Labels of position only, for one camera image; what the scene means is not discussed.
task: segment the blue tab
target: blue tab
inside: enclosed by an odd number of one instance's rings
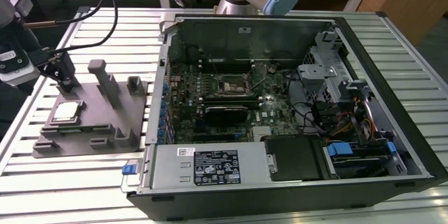
[[[336,149],[332,144],[327,146],[327,150],[331,157],[336,155]]]
[[[165,135],[165,131],[164,130],[157,130],[157,137],[163,137]]]
[[[332,143],[331,145],[335,146],[337,155],[351,155],[351,154],[353,154],[352,147],[349,146],[349,143]]]
[[[397,148],[392,142],[387,142],[387,147],[389,148],[391,153],[397,152]]]
[[[332,143],[329,146],[327,146],[327,150],[328,150],[329,156],[353,154],[349,143]]]
[[[124,167],[121,169],[121,174],[123,175],[137,174],[137,166],[136,165],[124,165]]]

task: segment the green circuit board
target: green circuit board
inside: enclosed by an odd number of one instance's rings
[[[299,128],[287,97],[284,77],[269,63],[255,63],[245,74],[201,73],[197,66],[177,64],[171,73],[175,144],[196,143],[200,136],[235,136],[235,142],[253,141],[252,127],[269,126],[273,135],[297,134]],[[244,123],[209,126],[204,120],[207,97],[241,95],[256,100]]]

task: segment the slotted aluminum surface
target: slotted aluminum surface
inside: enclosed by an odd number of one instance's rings
[[[104,59],[107,71],[117,81],[129,75],[153,81],[160,42],[159,21],[165,12],[207,13],[212,10],[173,10],[121,8],[120,24],[105,45],[72,51],[76,77],[80,82],[93,82],[87,65],[91,59]],[[345,17],[365,49],[396,92],[443,164],[448,165],[448,92],[440,77],[433,74],[421,56],[397,32],[391,31],[387,20],[373,13],[292,12],[300,16]],[[113,11],[103,8],[93,18],[72,26],[61,46],[81,45],[100,40],[111,28]],[[356,72],[360,74],[353,58]],[[0,218],[1,223],[155,223],[136,209],[121,192],[121,166],[143,153],[92,155],[35,159],[32,146],[59,94],[53,81],[40,78],[41,89],[28,99],[21,115],[13,123],[0,162]],[[151,106],[148,94],[148,118]],[[400,195],[371,208],[325,210],[189,220],[188,223],[444,223],[448,222],[448,187],[432,188],[420,193]]]

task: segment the power supply label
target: power supply label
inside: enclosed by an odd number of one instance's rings
[[[195,184],[197,186],[240,184],[237,151],[195,152]]]

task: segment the processor chip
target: processor chip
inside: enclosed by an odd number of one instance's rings
[[[81,101],[61,102],[57,105],[49,124],[76,123],[81,107]]]
[[[220,87],[224,93],[245,93],[247,80],[244,76],[223,76]]]

